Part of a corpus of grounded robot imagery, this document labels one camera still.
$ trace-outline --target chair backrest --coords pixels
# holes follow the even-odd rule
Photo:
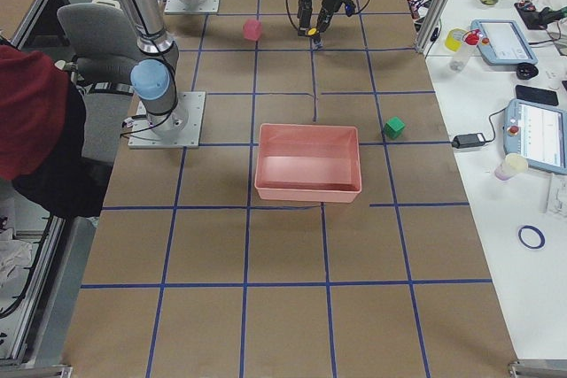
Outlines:
[[[130,84],[132,67],[147,57],[137,48],[124,11],[108,4],[69,4],[57,16],[86,81]]]

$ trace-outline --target red shirt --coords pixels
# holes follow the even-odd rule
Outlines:
[[[69,78],[41,52],[0,45],[0,177],[31,174],[65,123]]]

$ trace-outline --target white table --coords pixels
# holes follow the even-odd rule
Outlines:
[[[567,58],[553,45],[535,49],[540,75],[517,79],[510,67],[489,66],[481,57],[470,59],[465,69],[449,69],[452,52],[444,45],[450,29],[468,29],[473,19],[514,19],[530,42],[547,40],[544,31],[524,27],[513,3],[500,0],[494,7],[478,0],[449,0],[442,15],[442,32],[427,58],[447,132],[483,132],[492,136],[488,115],[505,107],[514,97],[514,86],[560,86],[559,107],[567,110]],[[503,114],[493,118],[496,140],[475,150],[455,150],[464,187],[477,224],[486,260],[498,293],[504,319],[519,359],[567,359],[567,220],[544,213],[549,174],[530,169],[509,181],[499,181],[493,170],[504,157],[501,127]],[[540,229],[546,245],[529,250],[518,240],[523,225]]]

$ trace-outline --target green cube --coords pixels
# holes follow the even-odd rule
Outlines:
[[[384,126],[384,134],[388,136],[390,139],[395,139],[401,132],[403,132],[404,128],[406,128],[406,124],[400,120],[398,117],[392,117]]]

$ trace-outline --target electronic device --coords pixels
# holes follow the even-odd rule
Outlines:
[[[479,29],[489,43],[479,43],[478,50],[493,66],[517,65],[521,62],[537,64],[538,59],[520,27],[514,20],[475,19],[470,29]]]
[[[520,80],[530,80],[539,73],[537,66],[527,62],[520,62],[516,67],[516,77]]]
[[[567,18],[567,6],[557,11],[547,7],[538,11],[530,0],[521,0],[514,6],[529,30],[545,30],[548,28],[548,24]]]
[[[534,102],[535,104],[544,104],[558,106],[557,92],[554,90],[531,88],[521,84],[516,85],[516,99],[522,101]]]
[[[504,150],[525,157],[531,167],[567,174],[567,112],[512,99],[504,112]]]

